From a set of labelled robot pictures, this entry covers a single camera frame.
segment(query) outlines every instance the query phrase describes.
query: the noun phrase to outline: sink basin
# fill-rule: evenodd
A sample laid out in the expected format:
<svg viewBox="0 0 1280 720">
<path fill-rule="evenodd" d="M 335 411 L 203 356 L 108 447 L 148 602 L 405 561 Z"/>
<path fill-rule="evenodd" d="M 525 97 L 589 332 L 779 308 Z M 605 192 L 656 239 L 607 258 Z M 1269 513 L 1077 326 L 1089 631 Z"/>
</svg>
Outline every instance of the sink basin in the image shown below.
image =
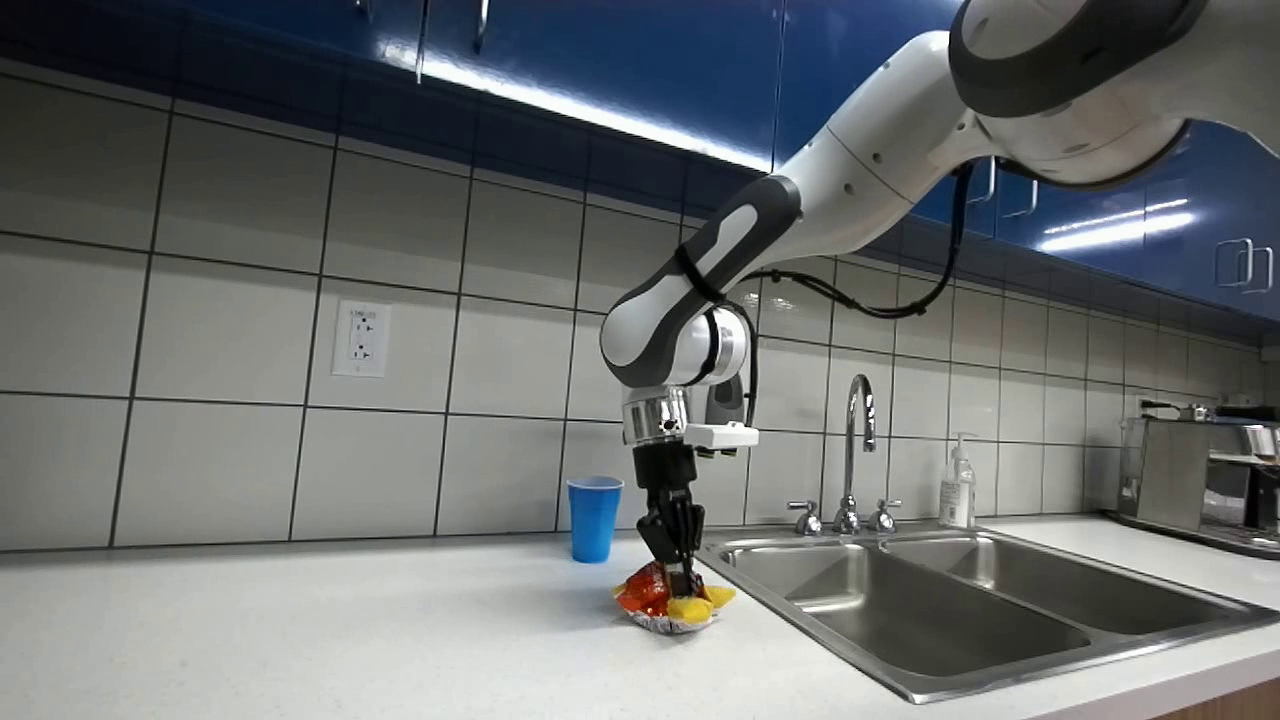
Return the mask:
<svg viewBox="0 0 1280 720">
<path fill-rule="evenodd" d="M 892 545 L 883 553 L 1117 637 L 1205 631 L 1252 614 L 1249 602 L 1078 563 L 1000 534 L 943 534 Z"/>
<path fill-rule="evenodd" d="M 1275 621 L 994 531 L 726 538 L 704 563 L 910 705 Z"/>
</svg>

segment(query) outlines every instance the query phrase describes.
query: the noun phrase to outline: kitchen counter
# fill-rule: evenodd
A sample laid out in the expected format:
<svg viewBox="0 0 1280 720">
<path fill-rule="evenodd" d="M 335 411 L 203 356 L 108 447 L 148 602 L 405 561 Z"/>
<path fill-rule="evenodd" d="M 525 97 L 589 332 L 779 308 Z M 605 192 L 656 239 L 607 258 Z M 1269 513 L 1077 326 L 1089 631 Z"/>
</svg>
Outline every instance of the kitchen counter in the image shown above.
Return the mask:
<svg viewBox="0 0 1280 720">
<path fill-rule="evenodd" d="M 1280 563 L 1121 528 L 994 531 L 1280 607 Z M 0 717 L 1152 717 L 1280 676 L 1280 624 L 910 708 L 740 595 L 668 639 L 619 621 L 641 566 L 560 538 L 0 561 Z"/>
</svg>

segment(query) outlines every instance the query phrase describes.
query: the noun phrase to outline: white tile wall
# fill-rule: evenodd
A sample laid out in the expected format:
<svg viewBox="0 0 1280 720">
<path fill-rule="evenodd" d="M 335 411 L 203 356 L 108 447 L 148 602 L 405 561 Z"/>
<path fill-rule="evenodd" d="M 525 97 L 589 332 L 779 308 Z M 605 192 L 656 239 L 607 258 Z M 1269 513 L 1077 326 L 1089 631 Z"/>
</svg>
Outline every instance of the white tile wall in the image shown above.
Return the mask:
<svg viewBox="0 0 1280 720">
<path fill-rule="evenodd" d="M 455 288 L 468 227 L 468 179 L 340 152 L 329 214 L 329 275 Z"/>
<path fill-rule="evenodd" d="M 1026 516 L 1042 503 L 1042 447 L 1038 442 L 1000 442 L 1000 516 Z"/>
<path fill-rule="evenodd" d="M 333 146 L 178 115 L 170 125 L 159 251 L 321 266 Z"/>
<path fill-rule="evenodd" d="M 1089 317 L 1064 304 L 1047 304 L 1042 371 L 1085 377 L 1089 367 Z"/>
<path fill-rule="evenodd" d="M 1025 371 L 1000 377 L 1000 438 L 1038 442 L 1042 438 L 1042 380 Z"/>
<path fill-rule="evenodd" d="M 931 360 L 895 360 L 892 371 L 892 437 L 949 430 L 953 371 Z"/>
<path fill-rule="evenodd" d="M 1000 377 L 994 367 L 953 367 L 953 437 L 1000 437 Z"/>
<path fill-rule="evenodd" d="M 571 304 L 579 205 L 500 185 L 470 185 L 464 293 Z"/>
<path fill-rule="evenodd" d="M 167 115 L 0 77 L 0 227 L 148 248 Z"/>
<path fill-rule="evenodd" d="M 760 428 L 825 430 L 828 346 L 760 339 Z"/>
<path fill-rule="evenodd" d="M 0 386 L 126 397 L 145 255 L 0 236 Z"/>
<path fill-rule="evenodd" d="M 649 281 L 674 248 L 678 224 L 589 208 L 579 308 L 607 311 L 624 293 Z"/>
<path fill-rule="evenodd" d="M 1015 371 L 1042 371 L 1042 304 L 1004 296 L 1000 362 Z"/>
<path fill-rule="evenodd" d="M 22 343 L 0 346 L 0 547 L 556 531 L 564 475 L 593 471 L 627 483 L 619 528 L 641 516 L 600 311 L 668 258 L 678 214 L 10 70 L 0 325 Z M 793 266 L 863 304 L 931 288 L 863 255 Z M 895 495 L 903 518 L 934 513 L 955 430 L 985 516 L 1077 513 L 1117 495 L 1141 397 L 1280 397 L 1256 346 L 985 285 L 903 325 L 796 285 L 730 296 L 762 326 L 762 442 L 700 459 L 716 528 L 793 518 L 793 500 L 833 516 L 851 371 L 879 401 L 857 500 Z M 393 308 L 389 377 L 333 371 L 340 301 Z"/>
<path fill-rule="evenodd" d="M 301 415 L 135 403 L 114 545 L 287 538 Z"/>
<path fill-rule="evenodd" d="M 431 534 L 441 415 L 309 411 L 292 534 Z"/>
<path fill-rule="evenodd" d="M 796 262 L 779 262 L 779 266 L 817 275 L 825 285 L 833 285 L 833 273 L 834 273 L 833 258 L 796 258 Z M 793 281 L 779 281 L 779 285 L 762 281 L 760 332 L 808 339 L 808 343 L 828 343 L 833 339 L 833 301 L 825 301 Z"/>
<path fill-rule="evenodd" d="M 762 430 L 749 467 L 749 524 L 793 524 L 825 492 L 825 437 Z"/>
<path fill-rule="evenodd" d="M 834 288 L 869 308 L 895 304 L 895 275 L 898 273 L 888 262 L 857 262 L 857 258 L 834 262 Z M 892 335 L 895 335 L 895 325 L 834 308 L 833 339 L 840 346 L 892 353 Z"/>
<path fill-rule="evenodd" d="M 452 415 L 441 531 L 552 531 L 560 509 L 560 421 Z"/>
<path fill-rule="evenodd" d="M 576 317 L 571 325 L 571 421 L 619 421 L 627 393 L 600 360 L 600 317 Z"/>
<path fill-rule="evenodd" d="M 316 281 L 157 258 L 138 397 L 301 403 Z"/>
<path fill-rule="evenodd" d="M 955 288 L 955 362 L 1000 362 L 1000 296 L 988 288 Z"/>
<path fill-rule="evenodd" d="M 0 397 L 0 547 L 110 538 L 124 401 Z"/>
<path fill-rule="evenodd" d="M 335 371 L 335 335 L 340 335 L 335 326 L 340 326 L 345 301 L 389 308 L 383 377 Z M 448 362 L 452 362 L 452 321 L 455 321 L 455 301 L 441 293 L 399 293 L 399 288 L 329 281 L 321 293 L 312 403 L 445 411 Z"/>
<path fill-rule="evenodd" d="M 452 409 L 500 415 L 564 415 L 566 339 L 566 311 L 464 301 Z"/>
<path fill-rule="evenodd" d="M 1089 311 L 1089 380 L 1110 380 L 1122 377 L 1122 321 Z"/>
</svg>

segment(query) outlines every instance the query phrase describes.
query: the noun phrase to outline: blue cup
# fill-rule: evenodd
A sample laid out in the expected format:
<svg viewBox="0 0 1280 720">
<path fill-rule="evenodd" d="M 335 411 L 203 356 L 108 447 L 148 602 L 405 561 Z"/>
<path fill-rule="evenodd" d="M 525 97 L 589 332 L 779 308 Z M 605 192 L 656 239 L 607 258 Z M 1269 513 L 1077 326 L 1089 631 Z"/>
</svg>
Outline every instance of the blue cup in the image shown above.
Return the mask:
<svg viewBox="0 0 1280 720">
<path fill-rule="evenodd" d="M 624 483 L 613 475 L 566 479 L 566 557 L 605 563 Z"/>
</svg>

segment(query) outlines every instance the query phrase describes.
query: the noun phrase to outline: faucet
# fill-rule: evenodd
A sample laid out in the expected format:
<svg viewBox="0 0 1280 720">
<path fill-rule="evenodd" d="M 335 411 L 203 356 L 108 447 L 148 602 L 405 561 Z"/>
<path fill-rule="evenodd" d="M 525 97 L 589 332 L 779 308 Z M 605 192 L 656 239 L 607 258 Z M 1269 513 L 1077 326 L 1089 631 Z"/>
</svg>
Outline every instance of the faucet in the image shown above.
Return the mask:
<svg viewBox="0 0 1280 720">
<path fill-rule="evenodd" d="M 833 518 L 834 531 L 863 531 L 869 524 L 857 516 L 857 500 L 851 500 L 851 475 L 857 475 L 857 401 L 863 401 L 858 415 L 863 415 L 863 451 L 874 451 L 874 393 L 871 380 L 863 371 L 851 377 L 846 383 L 846 403 L 845 403 L 845 495 L 840 495 L 840 513 Z M 892 528 L 888 518 L 888 503 L 879 503 L 871 531 L 874 528 Z"/>
</svg>

